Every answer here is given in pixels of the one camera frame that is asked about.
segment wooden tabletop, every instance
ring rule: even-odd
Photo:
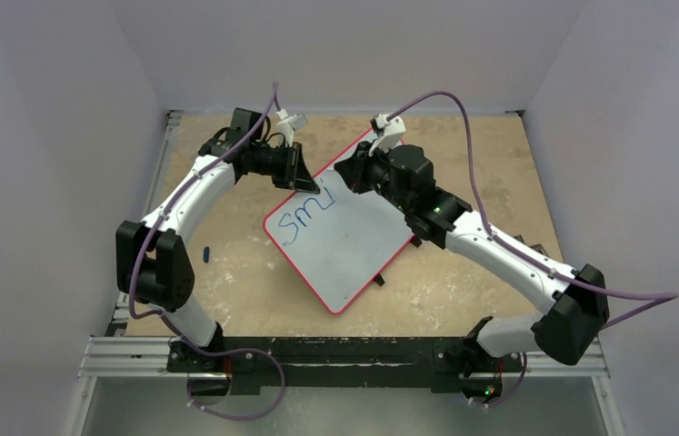
[[[369,127],[368,116],[315,116],[296,133],[315,172]],[[424,148],[439,186],[475,205],[462,120],[405,116],[408,144]],[[470,118],[476,179],[489,219],[561,259],[521,119]],[[186,175],[197,150],[229,116],[185,115],[177,128],[161,200]],[[247,175],[197,228],[188,246],[195,296],[231,336],[459,336],[486,315],[513,316],[533,306],[477,264],[430,243],[408,246],[340,315],[332,315],[274,247],[262,220],[289,194],[268,177]],[[203,262],[203,249],[211,259]],[[168,336],[155,317],[130,321],[128,335]]]

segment whiteboard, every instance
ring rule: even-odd
[[[352,155],[371,129],[315,174],[318,195],[293,193],[264,220],[265,233],[333,314],[343,312],[412,238],[403,214],[374,191],[347,189],[334,162]]]

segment purple cable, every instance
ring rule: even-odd
[[[435,95],[444,95],[446,97],[451,98],[454,100],[456,103],[457,107],[459,107],[460,113],[462,113],[462,118],[464,122],[464,129],[465,129],[465,135],[467,137],[467,167],[468,167],[468,173],[470,175],[470,188],[473,191],[473,196],[475,197],[475,202],[478,206],[478,212],[481,215],[481,222],[484,223],[484,228],[489,234],[492,234],[492,226],[489,223],[489,218],[486,216],[486,210],[484,208],[484,202],[481,201],[481,196],[478,194],[478,185],[475,182],[475,174],[474,174],[474,164],[473,164],[473,139],[471,138],[470,135],[470,123],[467,120],[467,112],[464,109],[464,106],[462,105],[462,102],[460,102],[459,98],[457,98],[456,95],[446,92],[446,91],[433,91],[431,93],[427,93],[425,95],[422,95],[421,97],[418,97],[414,99],[411,103],[404,105],[402,108],[398,109],[391,115],[387,117],[388,120],[392,120],[396,116],[402,114],[403,112],[409,110],[412,106],[415,104],[419,104],[425,99],[428,99],[432,96]],[[628,293],[628,292],[620,292],[620,291],[613,291],[610,289],[606,288],[601,288],[598,286],[593,286],[590,283],[586,282],[581,282],[579,280],[576,280],[571,277],[567,277],[563,274],[560,274],[559,272],[553,272],[550,274],[550,269],[544,264],[538,262],[536,259],[532,258],[531,256],[527,255],[526,253],[518,250],[517,248],[513,247],[510,243],[502,239],[501,237],[497,236],[496,234],[492,234],[492,239],[497,241],[500,245],[502,245],[507,251],[510,253],[515,254],[516,256],[520,257],[527,263],[533,265],[540,271],[544,272],[545,274],[552,276],[555,279],[568,282],[570,284],[573,284],[577,287],[586,289],[591,292],[596,292],[596,293],[601,293],[603,295],[608,295],[610,297],[614,298],[620,298],[623,300],[634,300],[634,301],[641,301],[641,302],[649,302],[643,306],[639,306],[629,312],[626,312],[617,318],[611,320],[610,322],[607,322],[603,329],[606,329],[608,327],[612,327],[613,325],[623,322],[627,320],[628,318],[631,318],[641,312],[644,312],[648,309],[651,309],[659,304],[663,304],[664,302],[670,302],[671,300],[677,298],[679,294],[676,292],[664,292],[664,293],[648,293],[648,294],[634,294],[634,293]]]
[[[280,404],[280,401],[283,399],[283,396],[285,395],[285,372],[283,371],[283,366],[280,365],[280,362],[277,361],[275,357],[270,355],[268,352],[265,352],[264,350],[259,350],[257,348],[235,348],[234,350],[228,350],[226,352],[207,352],[203,349],[201,349],[199,346],[197,346],[196,343],[192,342],[184,336],[181,332],[178,331],[178,329],[175,328],[175,326],[170,322],[165,317],[162,317],[163,322],[165,323],[165,326],[167,326],[168,329],[170,329],[171,332],[173,332],[176,336],[178,336],[182,342],[184,342],[186,345],[189,346],[192,350],[195,352],[198,352],[204,356],[207,357],[225,357],[225,356],[230,356],[232,354],[238,354],[241,352],[251,352],[251,353],[256,353],[256,354],[261,354],[270,361],[272,361],[273,365],[277,369],[277,371],[280,373],[280,390],[277,392],[277,397],[275,397],[275,400],[272,401],[272,404],[269,405],[266,409],[263,411],[254,413],[252,415],[245,415],[245,416],[240,416],[240,415],[231,415],[229,413],[224,413],[222,411],[214,411],[213,409],[208,409],[205,406],[198,404],[197,401],[195,401],[194,398],[192,398],[192,393],[189,390],[189,386],[187,385],[186,387],[186,395],[189,398],[189,404],[192,406],[196,407],[199,411],[204,411],[206,413],[210,413],[214,416],[218,416],[219,418],[224,418],[226,420],[232,420],[232,421],[252,421],[252,420],[257,420],[263,416],[265,416],[267,413],[270,411],[273,411],[278,404]]]
[[[250,139],[251,135],[254,134],[254,132],[262,125],[262,123],[265,121],[267,114],[269,114],[269,111],[272,109],[273,104],[275,104],[275,101],[277,100],[277,82],[272,83],[272,96],[269,99],[269,103],[267,103],[267,106],[265,110],[262,112],[262,116],[259,117],[259,119],[254,123],[254,125],[251,127],[251,129],[248,131],[247,134],[245,134],[242,138],[240,138],[239,141],[235,145],[233,145],[229,150],[224,152],[221,156],[217,157],[214,161],[209,163],[208,165],[204,166],[200,171],[198,172],[200,176],[205,175],[207,172],[211,171],[215,166],[217,166],[219,163],[221,163],[224,159],[229,157],[231,154],[233,154],[238,148],[240,148],[248,139]],[[199,406],[195,400],[193,400],[190,397],[190,403],[194,405],[197,409],[201,411],[206,411],[208,413],[211,413],[215,416],[221,417],[221,418],[226,418],[228,420],[233,420],[233,421],[250,421],[250,420],[255,420],[257,418],[261,418],[265,416],[267,413],[270,411],[273,411],[278,404],[280,404],[280,401],[283,399],[283,396],[285,395],[285,373],[283,372],[283,367],[280,366],[280,363],[271,355],[268,353],[258,350],[256,348],[238,348],[234,350],[228,350],[225,352],[206,352],[202,350],[196,343],[193,343],[190,341],[186,336],[184,336],[181,332],[178,331],[178,329],[175,328],[175,326],[163,315],[163,312],[158,311],[158,310],[151,310],[148,312],[144,313],[136,313],[135,312],[135,286],[138,274],[141,272],[141,264],[144,261],[144,257],[146,256],[146,249],[149,246],[149,243],[152,241],[152,238],[155,236],[155,233],[157,232],[157,229],[160,228],[160,225],[162,225],[163,221],[165,220],[165,216],[167,216],[170,211],[173,209],[176,203],[181,199],[182,195],[186,193],[186,191],[198,180],[197,175],[192,175],[192,177],[186,179],[186,182],[182,184],[175,192],[173,197],[168,201],[168,203],[165,205],[165,208],[163,209],[163,214],[157,216],[157,219],[155,220],[155,223],[152,225],[152,228],[149,229],[149,233],[146,234],[146,238],[144,239],[144,243],[141,244],[141,248],[138,251],[138,255],[135,257],[135,263],[133,265],[133,273],[131,275],[131,280],[128,285],[128,310],[130,312],[130,316],[135,319],[135,320],[140,320],[142,318],[145,318],[149,315],[160,315],[160,318],[163,320],[165,325],[168,327],[168,329],[173,332],[176,336],[181,338],[184,343],[186,343],[192,350],[199,352],[200,354],[203,354],[208,357],[222,357],[222,356],[229,356],[232,354],[237,354],[240,352],[255,352],[257,354],[262,354],[266,356],[269,360],[271,360],[275,364],[275,368],[277,368],[278,372],[280,372],[280,392],[277,394],[277,398],[275,398],[275,401],[273,401],[272,405],[270,405],[268,408],[264,409],[263,411],[260,411],[258,413],[255,413],[253,415],[247,415],[247,416],[238,416],[238,415],[230,415],[227,413],[223,413],[220,411],[212,411],[210,409],[207,409],[205,406]]]
[[[524,380],[524,376],[526,375],[526,364],[527,364],[527,362],[528,362],[528,360],[526,358],[526,353],[522,352],[521,353],[521,372],[519,372],[518,378],[515,380],[513,387],[511,387],[510,390],[507,393],[503,394],[503,396],[500,397],[499,400],[497,400],[495,402],[488,402],[487,405],[489,407],[499,406],[500,404],[506,402],[511,397],[511,395],[513,395],[518,390],[518,387],[521,386],[521,382]]]

